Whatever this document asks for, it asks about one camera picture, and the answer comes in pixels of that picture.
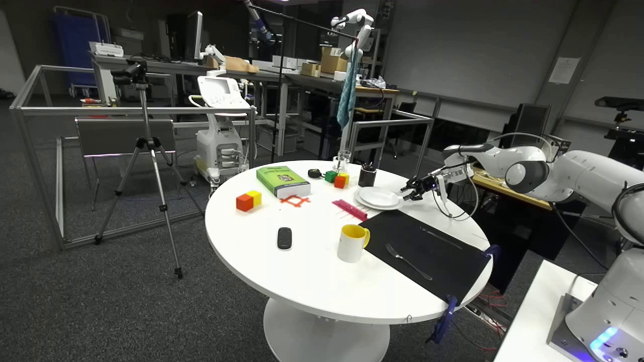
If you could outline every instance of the white cup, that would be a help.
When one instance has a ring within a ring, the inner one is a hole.
[[[363,248],[370,241],[370,230],[360,225],[345,225],[339,242],[339,256],[342,261],[354,262],[363,256]]]

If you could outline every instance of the monitor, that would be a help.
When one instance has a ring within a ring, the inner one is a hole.
[[[185,60],[200,60],[200,51],[203,49],[203,14],[197,9],[188,16],[185,26]]]

